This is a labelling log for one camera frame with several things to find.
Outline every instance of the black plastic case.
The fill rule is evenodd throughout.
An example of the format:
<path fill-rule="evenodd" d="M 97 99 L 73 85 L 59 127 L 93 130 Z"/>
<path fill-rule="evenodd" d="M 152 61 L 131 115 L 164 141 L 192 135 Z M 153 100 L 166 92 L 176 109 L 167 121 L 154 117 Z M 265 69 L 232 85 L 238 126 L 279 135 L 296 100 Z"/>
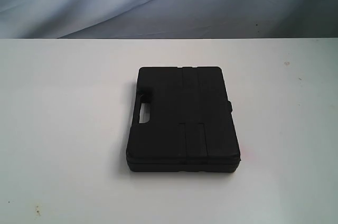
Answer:
<path fill-rule="evenodd" d="M 141 103 L 150 120 L 139 123 Z M 219 67 L 143 67 L 126 149 L 132 171 L 234 172 L 240 151 Z"/>

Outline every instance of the tool case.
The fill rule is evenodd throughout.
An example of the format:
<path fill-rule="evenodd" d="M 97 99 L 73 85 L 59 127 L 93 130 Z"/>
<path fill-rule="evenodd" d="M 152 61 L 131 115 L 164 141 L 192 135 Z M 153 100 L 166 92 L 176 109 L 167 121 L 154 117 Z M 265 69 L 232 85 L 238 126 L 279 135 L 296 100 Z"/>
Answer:
<path fill-rule="evenodd" d="M 142 104 L 150 118 L 140 123 Z M 142 67 L 127 163 L 136 172 L 234 172 L 240 150 L 219 67 Z"/>

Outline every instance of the white table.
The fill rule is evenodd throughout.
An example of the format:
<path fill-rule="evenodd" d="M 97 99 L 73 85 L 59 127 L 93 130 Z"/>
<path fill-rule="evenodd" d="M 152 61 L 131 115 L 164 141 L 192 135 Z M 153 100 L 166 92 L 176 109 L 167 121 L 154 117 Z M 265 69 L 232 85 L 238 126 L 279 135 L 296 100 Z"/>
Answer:
<path fill-rule="evenodd" d="M 132 173 L 138 68 L 223 69 L 234 174 Z M 0 223 L 336 223 L 338 39 L 0 40 Z"/>

